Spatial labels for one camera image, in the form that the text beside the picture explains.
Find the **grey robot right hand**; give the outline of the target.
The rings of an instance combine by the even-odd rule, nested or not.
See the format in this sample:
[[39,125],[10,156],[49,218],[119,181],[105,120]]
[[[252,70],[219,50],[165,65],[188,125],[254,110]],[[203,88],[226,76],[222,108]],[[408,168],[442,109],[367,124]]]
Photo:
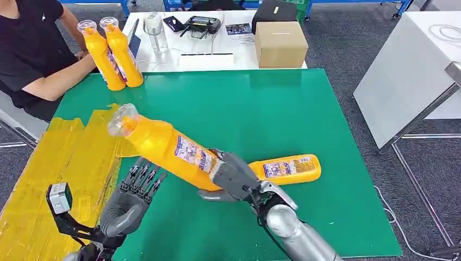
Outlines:
[[259,187],[259,181],[248,164],[234,153],[211,148],[217,156],[209,179],[219,187],[217,191],[200,189],[197,195],[205,201],[251,203],[251,193]]

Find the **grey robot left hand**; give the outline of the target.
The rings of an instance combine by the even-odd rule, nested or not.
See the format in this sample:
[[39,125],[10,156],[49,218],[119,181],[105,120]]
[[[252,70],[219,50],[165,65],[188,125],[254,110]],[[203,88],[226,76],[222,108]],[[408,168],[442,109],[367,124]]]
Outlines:
[[125,178],[113,190],[99,218],[107,237],[124,236],[136,231],[155,193],[168,172],[139,157]]

